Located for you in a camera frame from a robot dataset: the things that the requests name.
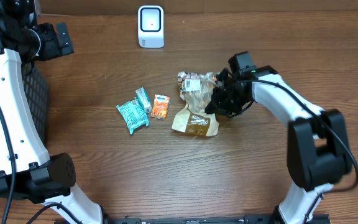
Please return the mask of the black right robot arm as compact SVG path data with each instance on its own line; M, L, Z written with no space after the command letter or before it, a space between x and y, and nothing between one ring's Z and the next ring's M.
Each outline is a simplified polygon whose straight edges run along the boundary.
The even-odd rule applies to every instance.
M259 103L279 119L288 131L287 168L290 189L271 215L252 216L264 223L329 223L327 216L313 213L324 195L336 193L335 184L351 171L358 186L358 163L349 147L346 124L339 110L324 110L310 103L272 69L243 68L217 75L206 113L230 118Z

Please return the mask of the small orange snack packet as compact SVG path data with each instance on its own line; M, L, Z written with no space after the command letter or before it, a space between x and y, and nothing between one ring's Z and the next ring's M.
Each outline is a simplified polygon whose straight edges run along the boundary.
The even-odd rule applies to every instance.
M157 119L165 119L167 117L169 104L170 104L169 96L155 95L151 117Z

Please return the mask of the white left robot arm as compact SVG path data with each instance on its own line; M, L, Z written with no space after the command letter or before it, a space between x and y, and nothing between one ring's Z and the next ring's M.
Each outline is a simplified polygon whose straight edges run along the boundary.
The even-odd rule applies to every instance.
M67 223L102 223L103 209L76 184L71 157L48 153L29 108L28 97L47 89L25 87L22 67L74 52L66 24L39 24L38 13L36 1L0 1L0 198L6 212L14 200L29 200Z

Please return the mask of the dried mushroom plastic bag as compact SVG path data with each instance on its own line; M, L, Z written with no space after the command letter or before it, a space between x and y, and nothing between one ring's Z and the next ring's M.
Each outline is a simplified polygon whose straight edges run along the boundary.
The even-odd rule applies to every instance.
M214 113L205 112L211 102L213 89L221 86L217 73L179 72L177 75L180 98L186 102L173 120L172 129L194 136L213 137L219 129Z

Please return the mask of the teal wet wipes pack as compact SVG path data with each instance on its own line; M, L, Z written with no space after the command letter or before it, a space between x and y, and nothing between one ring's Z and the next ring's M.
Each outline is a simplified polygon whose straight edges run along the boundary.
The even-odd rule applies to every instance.
M137 97L123 105L117 105L116 108L126 122L130 134L141 126L149 126L147 113L141 107Z

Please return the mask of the teal tissue packet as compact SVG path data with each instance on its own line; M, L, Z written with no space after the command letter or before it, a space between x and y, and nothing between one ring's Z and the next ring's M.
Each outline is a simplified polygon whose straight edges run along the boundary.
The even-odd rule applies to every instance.
M143 87L136 89L135 91L137 99L147 114L152 112L152 105L149 100L149 96Z

